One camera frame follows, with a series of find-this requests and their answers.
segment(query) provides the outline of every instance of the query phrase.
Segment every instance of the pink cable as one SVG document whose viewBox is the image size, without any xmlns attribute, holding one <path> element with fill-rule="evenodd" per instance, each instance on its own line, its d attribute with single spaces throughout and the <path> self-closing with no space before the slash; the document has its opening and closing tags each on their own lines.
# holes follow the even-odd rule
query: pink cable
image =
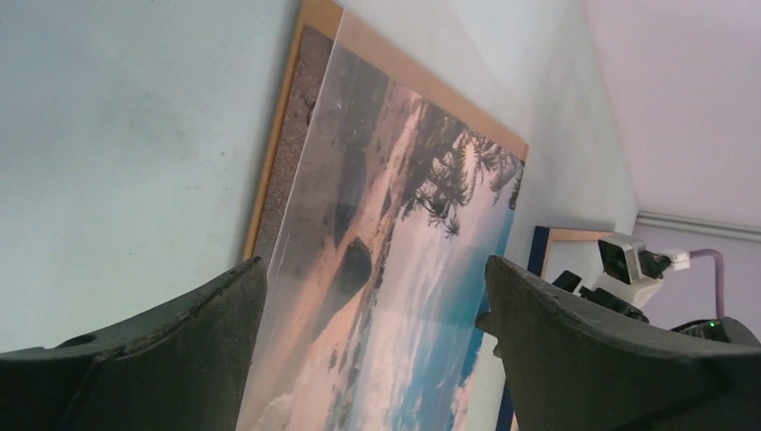
<svg viewBox="0 0 761 431">
<path fill-rule="evenodd" d="M 715 276 L 716 276 L 716 319 L 724 317 L 724 257 L 722 254 L 714 249 L 702 249 L 690 251 L 690 260 L 692 258 L 702 258 L 704 256 L 711 256 L 715 263 Z"/>
</svg>

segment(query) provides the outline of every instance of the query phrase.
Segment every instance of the white wall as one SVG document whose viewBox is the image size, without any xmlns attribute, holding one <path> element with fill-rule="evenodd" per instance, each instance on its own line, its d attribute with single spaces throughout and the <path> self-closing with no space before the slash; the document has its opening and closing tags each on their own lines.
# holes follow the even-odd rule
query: white wall
<svg viewBox="0 0 761 431">
<path fill-rule="evenodd" d="M 637 225 L 634 236 L 650 251 L 716 249 L 724 257 L 724 312 L 761 337 L 761 243 Z M 643 311 L 652 324 L 671 329 L 715 317 L 713 260 L 696 259 L 690 269 L 667 272 L 663 287 Z"/>
<path fill-rule="evenodd" d="M 508 259 L 528 263 L 536 225 L 631 232 L 632 182 L 580 0 L 347 7 L 528 142 Z M 491 348 L 481 355 L 492 357 Z M 488 362 L 476 378 L 468 429 L 494 429 L 502 363 Z"/>
<path fill-rule="evenodd" d="M 295 0 L 0 5 L 0 351 L 232 266 Z"/>
<path fill-rule="evenodd" d="M 761 226 L 761 2 L 585 3 L 640 208 Z"/>
</svg>

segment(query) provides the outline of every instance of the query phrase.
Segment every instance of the white ceiling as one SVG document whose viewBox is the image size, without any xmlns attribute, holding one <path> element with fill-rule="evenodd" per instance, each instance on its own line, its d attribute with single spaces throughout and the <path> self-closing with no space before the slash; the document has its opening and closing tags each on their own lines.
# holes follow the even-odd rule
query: white ceiling
<svg viewBox="0 0 761 431">
<path fill-rule="evenodd" d="M 761 1 L 585 6 L 640 209 L 761 226 Z"/>
</svg>

